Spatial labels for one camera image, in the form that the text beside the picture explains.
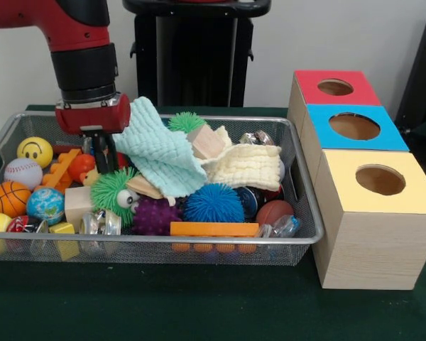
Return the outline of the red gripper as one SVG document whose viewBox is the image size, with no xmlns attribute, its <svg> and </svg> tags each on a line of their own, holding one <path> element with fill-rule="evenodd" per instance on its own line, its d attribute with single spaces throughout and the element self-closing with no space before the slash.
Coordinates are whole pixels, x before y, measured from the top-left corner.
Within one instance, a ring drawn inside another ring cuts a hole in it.
<svg viewBox="0 0 426 341">
<path fill-rule="evenodd" d="M 92 134 L 92 150 L 98 173 L 113 173 L 119 169 L 116 145 L 111 134 L 121 133 L 129 125 L 131 108 L 126 94 L 117 93 L 109 99 L 81 104 L 60 100 L 55 107 L 55 115 L 65 133 L 105 132 L 104 137 L 97 132 Z"/>
</svg>

